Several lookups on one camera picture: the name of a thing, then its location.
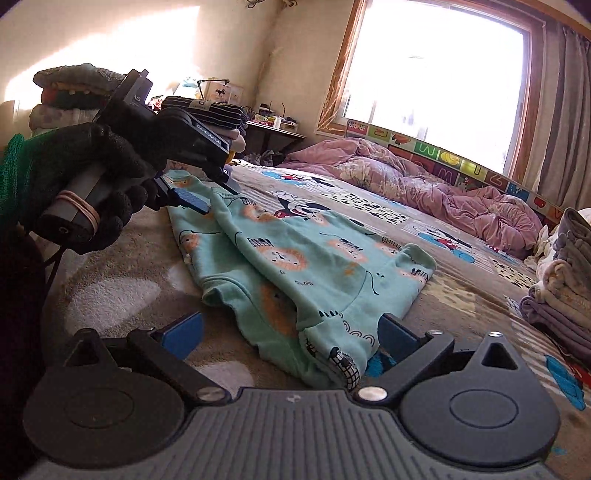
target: purple folded towel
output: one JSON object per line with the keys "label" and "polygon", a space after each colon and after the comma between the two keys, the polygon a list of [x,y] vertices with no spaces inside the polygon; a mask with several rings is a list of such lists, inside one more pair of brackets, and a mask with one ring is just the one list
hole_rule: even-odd
{"label": "purple folded towel", "polygon": [[519,308],[529,324],[546,327],[542,329],[544,333],[549,331],[555,341],[591,368],[591,332],[578,327],[549,305],[537,303],[532,297],[524,297]]}

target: metal screw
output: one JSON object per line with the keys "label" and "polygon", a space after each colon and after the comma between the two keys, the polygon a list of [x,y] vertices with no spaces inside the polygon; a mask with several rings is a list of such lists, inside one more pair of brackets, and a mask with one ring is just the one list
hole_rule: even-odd
{"label": "metal screw", "polygon": [[365,401],[382,401],[388,396],[388,392],[382,387],[363,387],[357,392],[359,398]]}
{"label": "metal screw", "polygon": [[226,391],[220,387],[203,387],[197,390],[197,398],[205,403],[214,403],[225,397]]}

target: beige blanket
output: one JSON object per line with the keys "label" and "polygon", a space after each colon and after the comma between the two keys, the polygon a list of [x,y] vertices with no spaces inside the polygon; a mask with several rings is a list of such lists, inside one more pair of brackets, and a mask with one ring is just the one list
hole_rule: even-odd
{"label": "beige blanket", "polygon": [[[521,320],[516,302],[536,281],[521,261],[417,210],[338,180],[254,166],[234,166],[232,175],[247,196],[278,216],[330,208],[399,244],[413,242],[428,251],[438,269],[404,324],[415,332],[446,330],[463,340],[478,340],[491,330],[506,334],[561,410],[562,428],[549,466],[565,479],[589,479],[590,394],[585,390],[584,411],[569,403],[545,366],[544,355],[562,361],[560,353]],[[136,214],[119,241],[104,251],[64,259],[46,305],[46,355],[51,358],[82,327],[92,327],[102,336],[125,336],[135,327],[162,327],[196,310],[206,318],[205,338],[187,361],[199,371],[234,394],[241,385],[302,387],[258,358],[238,332],[232,312],[201,304],[166,209]]]}

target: ribbed gray plate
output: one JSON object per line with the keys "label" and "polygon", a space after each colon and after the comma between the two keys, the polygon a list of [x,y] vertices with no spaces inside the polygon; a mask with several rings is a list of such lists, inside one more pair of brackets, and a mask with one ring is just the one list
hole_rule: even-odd
{"label": "ribbed gray plate", "polygon": [[40,462],[27,480],[557,480],[542,464],[468,473],[439,463],[400,432],[386,410],[344,391],[244,389],[224,407],[198,410],[178,440],[134,465],[69,469]]}

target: mint green baby garment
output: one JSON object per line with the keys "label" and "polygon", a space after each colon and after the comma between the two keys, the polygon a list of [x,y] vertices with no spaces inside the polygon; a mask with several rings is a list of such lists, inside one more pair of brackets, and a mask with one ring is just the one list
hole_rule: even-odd
{"label": "mint green baby garment", "polygon": [[262,358],[313,387],[354,388],[381,315],[404,317],[436,268],[420,247],[398,251],[339,213],[279,219],[245,194],[167,176],[211,204],[207,215],[168,208],[204,303],[230,306]]}

